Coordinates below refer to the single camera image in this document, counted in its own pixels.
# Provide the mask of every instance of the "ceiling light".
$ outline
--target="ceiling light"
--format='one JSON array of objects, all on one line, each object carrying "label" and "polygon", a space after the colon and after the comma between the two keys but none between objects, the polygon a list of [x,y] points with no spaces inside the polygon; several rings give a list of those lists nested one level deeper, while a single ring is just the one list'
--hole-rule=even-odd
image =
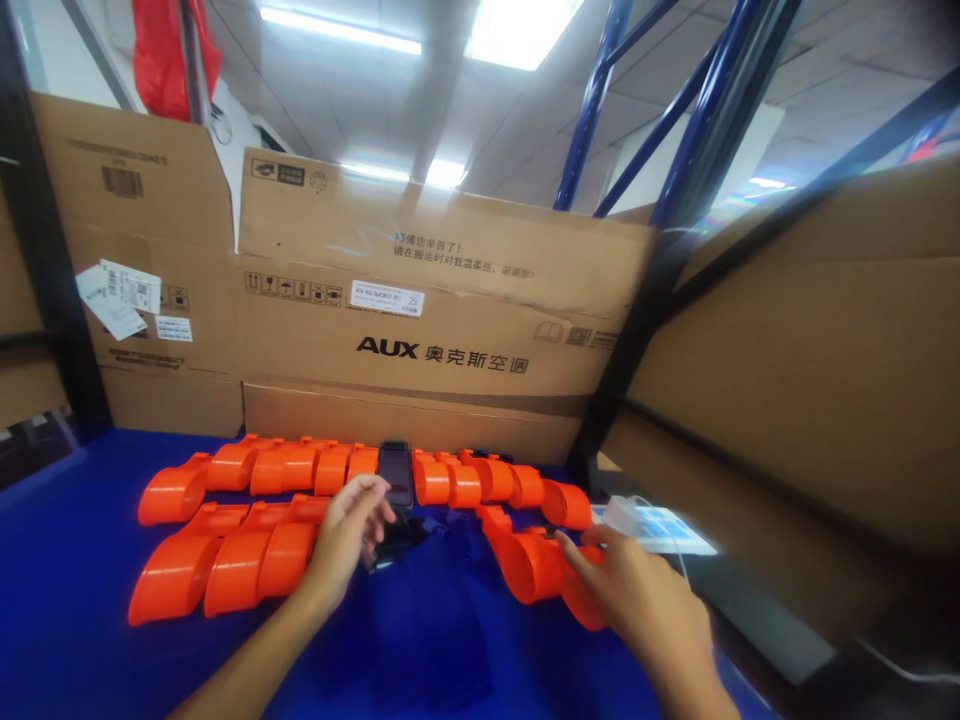
[{"label": "ceiling light", "polygon": [[352,25],[330,22],[329,20],[323,20],[313,15],[287,12],[286,10],[277,10],[276,8],[260,8],[260,17],[276,25],[308,30],[320,35],[329,35],[330,37],[358,42],[364,45],[374,45],[376,47],[387,48],[388,50],[399,50],[400,52],[410,53],[411,55],[419,55],[422,52],[420,43],[414,42],[413,40],[404,40],[403,38],[392,35],[383,35],[371,30],[363,30],[358,27],[353,27]]},{"label": "ceiling light", "polygon": [[481,0],[464,55],[536,70],[583,0]]},{"label": "ceiling light", "polygon": [[463,182],[467,176],[463,163],[450,162],[449,160],[434,160],[430,163],[430,170],[427,171],[427,185],[436,187],[455,188]]},{"label": "ceiling light", "polygon": [[750,182],[760,187],[773,188],[774,190],[783,190],[787,187],[785,182],[771,180],[770,178],[750,178]]},{"label": "ceiling light", "polygon": [[388,168],[378,168],[373,165],[347,165],[346,163],[341,163],[342,167],[347,172],[355,173],[356,175],[366,175],[367,177],[375,177],[380,180],[391,180],[393,182],[409,182],[410,175],[407,173],[402,173],[398,170],[390,170]]}]

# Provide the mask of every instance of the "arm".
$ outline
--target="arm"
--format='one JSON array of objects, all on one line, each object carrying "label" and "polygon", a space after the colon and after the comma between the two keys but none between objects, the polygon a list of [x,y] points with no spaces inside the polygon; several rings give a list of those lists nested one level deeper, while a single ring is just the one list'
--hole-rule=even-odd
[{"label": "arm", "polygon": [[599,566],[566,535],[557,536],[610,627],[647,671],[664,714],[672,720],[739,720],[713,661],[707,609],[667,561],[606,525],[583,533],[585,545],[607,546]]},{"label": "arm", "polygon": [[361,552],[369,562],[383,541],[384,522],[396,520],[383,497],[389,489],[376,475],[357,475],[347,483],[327,508],[300,586],[168,720],[260,717],[304,648],[340,605]]}]

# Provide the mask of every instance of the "white sticker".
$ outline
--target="white sticker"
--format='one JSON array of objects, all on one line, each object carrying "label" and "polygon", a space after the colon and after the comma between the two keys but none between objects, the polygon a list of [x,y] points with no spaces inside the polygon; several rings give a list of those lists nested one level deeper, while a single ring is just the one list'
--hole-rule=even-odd
[{"label": "white sticker", "polygon": [[101,260],[100,267],[107,274],[107,295],[126,300],[137,310],[160,314],[159,277],[109,260]]},{"label": "white sticker", "polygon": [[190,318],[174,318],[167,315],[157,315],[157,337],[161,340],[193,342],[193,331],[190,330]]},{"label": "white sticker", "polygon": [[375,285],[360,280],[353,281],[350,304],[371,310],[384,310],[400,315],[420,317],[423,312],[423,299],[426,297],[416,290],[392,288],[388,285]]},{"label": "white sticker", "polygon": [[130,303],[107,294],[107,273],[99,265],[77,275],[77,289],[90,312],[117,340],[147,329],[147,324]]}]

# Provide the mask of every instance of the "orange plastic bracket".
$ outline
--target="orange plastic bracket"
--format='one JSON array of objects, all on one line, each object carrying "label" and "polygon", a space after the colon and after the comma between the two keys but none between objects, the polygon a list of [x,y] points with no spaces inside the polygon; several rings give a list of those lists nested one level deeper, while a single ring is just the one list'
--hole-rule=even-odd
[{"label": "orange plastic bracket", "polygon": [[282,597],[296,590],[329,504],[330,498],[293,496],[289,511],[267,543],[258,586],[261,597]]},{"label": "orange plastic bracket", "polygon": [[540,507],[543,505],[543,478],[529,465],[510,465],[513,474],[513,494],[510,507]]},{"label": "orange plastic bracket", "polygon": [[413,482],[417,502],[422,505],[443,505],[450,500],[450,472],[435,455],[413,451]]},{"label": "orange plastic bracket", "polygon": [[[594,565],[603,564],[603,550],[598,547],[582,547],[580,552]],[[564,580],[561,597],[567,604],[570,613],[577,619],[577,622],[583,625],[591,632],[603,630],[607,626],[607,621],[600,611],[600,606],[594,600],[593,595],[587,590],[586,585],[580,576],[574,572],[570,564],[564,561]]]},{"label": "orange plastic bracket", "polygon": [[255,502],[243,524],[224,539],[207,580],[204,615],[215,617],[257,606],[262,599],[260,570],[270,535],[287,515],[290,505]]},{"label": "orange plastic bracket", "polygon": [[210,455],[194,453],[180,467],[164,468],[147,484],[137,519],[141,525],[186,522],[200,507],[206,490]]},{"label": "orange plastic bracket", "polygon": [[464,465],[450,453],[437,453],[437,460],[447,466],[450,476],[450,497],[447,504],[451,508],[479,507],[483,490],[476,468]]},{"label": "orange plastic bracket", "polygon": [[513,596],[524,605],[557,597],[564,587],[566,561],[553,538],[543,528],[513,533],[513,523],[499,507],[481,506],[477,516],[483,522],[503,579]]},{"label": "orange plastic bracket", "polygon": [[543,516],[553,525],[586,530],[593,524],[593,509],[586,493],[576,485],[543,481]]},{"label": "orange plastic bracket", "polygon": [[210,461],[207,490],[246,490],[257,456],[282,442],[279,438],[247,435],[238,443],[224,445]]},{"label": "orange plastic bracket", "polygon": [[127,622],[185,617],[203,597],[221,538],[247,514],[246,505],[203,505],[193,520],[153,551],[130,599]]},{"label": "orange plastic bracket", "polygon": [[380,450],[378,448],[368,448],[358,444],[350,456],[347,482],[353,480],[354,475],[376,475],[379,464]]},{"label": "orange plastic bracket", "polygon": [[480,498],[483,502],[503,502],[513,495],[513,475],[510,466],[496,455],[473,457],[473,450],[461,450],[460,462],[477,471],[480,477]]},{"label": "orange plastic bracket", "polygon": [[251,495],[278,495],[292,490],[313,489],[320,452],[329,440],[301,438],[264,450],[253,467]]},{"label": "orange plastic bracket", "polygon": [[330,445],[320,452],[313,479],[314,495],[336,495],[343,489],[353,445]]}]

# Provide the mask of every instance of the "person's left hand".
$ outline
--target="person's left hand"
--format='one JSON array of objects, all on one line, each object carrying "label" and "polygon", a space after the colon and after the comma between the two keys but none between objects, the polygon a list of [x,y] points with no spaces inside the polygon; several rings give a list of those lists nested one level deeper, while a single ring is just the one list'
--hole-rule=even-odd
[{"label": "person's left hand", "polygon": [[297,594],[326,613],[340,605],[362,554],[367,565],[383,542],[384,523],[397,519],[384,498],[390,484],[379,475],[356,475],[330,501],[313,559]]}]

